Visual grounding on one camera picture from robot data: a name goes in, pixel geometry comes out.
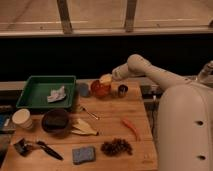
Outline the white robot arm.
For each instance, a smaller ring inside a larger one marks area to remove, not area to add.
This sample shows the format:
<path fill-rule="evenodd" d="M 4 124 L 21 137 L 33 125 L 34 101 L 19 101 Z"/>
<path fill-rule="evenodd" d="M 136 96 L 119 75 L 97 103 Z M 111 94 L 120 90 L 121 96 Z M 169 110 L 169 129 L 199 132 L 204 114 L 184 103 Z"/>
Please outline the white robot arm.
<path fill-rule="evenodd" d="M 158 107 L 158 171 L 213 171 L 213 88 L 204 84 L 213 60 L 194 80 L 133 54 L 100 77 L 107 84 L 145 75 L 163 90 Z"/>

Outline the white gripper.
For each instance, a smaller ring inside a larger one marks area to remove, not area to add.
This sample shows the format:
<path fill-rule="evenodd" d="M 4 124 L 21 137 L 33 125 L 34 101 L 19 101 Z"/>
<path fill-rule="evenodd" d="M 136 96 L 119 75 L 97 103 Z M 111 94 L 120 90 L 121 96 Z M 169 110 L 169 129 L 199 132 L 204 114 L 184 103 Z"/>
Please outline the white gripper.
<path fill-rule="evenodd" d="M 99 78 L 99 81 L 102 84 L 110 84 L 112 82 L 112 78 L 116 81 L 120 81 L 123 79 L 127 79 L 130 76 L 130 72 L 128 70 L 128 65 L 123 64 L 112 70 L 111 74 L 104 74 Z"/>

